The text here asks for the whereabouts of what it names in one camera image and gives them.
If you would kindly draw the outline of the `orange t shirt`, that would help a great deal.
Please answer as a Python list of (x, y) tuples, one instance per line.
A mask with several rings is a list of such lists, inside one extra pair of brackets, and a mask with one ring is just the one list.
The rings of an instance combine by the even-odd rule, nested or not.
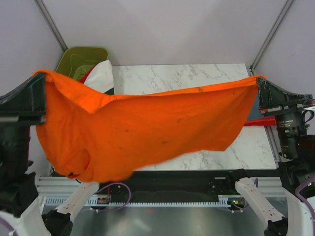
[(200, 150), (224, 151), (258, 93), (249, 77), (149, 95), (107, 95), (46, 70), (46, 122), (36, 127), (55, 170), (83, 182), (124, 180)]

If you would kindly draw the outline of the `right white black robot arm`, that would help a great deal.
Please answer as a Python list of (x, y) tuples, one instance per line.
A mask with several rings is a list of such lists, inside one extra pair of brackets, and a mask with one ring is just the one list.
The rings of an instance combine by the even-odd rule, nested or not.
[(259, 191), (248, 172), (229, 172), (225, 187), (245, 199), (264, 225), (266, 236), (313, 236), (315, 234), (315, 137), (308, 134), (315, 117), (311, 94), (289, 92), (258, 77), (259, 112), (273, 116), (281, 157), (279, 174), (287, 216), (280, 213)]

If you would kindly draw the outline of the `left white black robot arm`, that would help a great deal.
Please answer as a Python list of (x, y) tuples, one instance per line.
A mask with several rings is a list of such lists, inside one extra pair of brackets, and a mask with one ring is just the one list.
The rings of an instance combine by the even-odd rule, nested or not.
[(0, 98), (0, 222), (11, 236), (68, 236), (88, 199), (108, 181), (82, 182), (60, 206), (42, 214), (35, 173), (27, 174), (30, 127), (45, 123), (45, 74), (36, 73)]

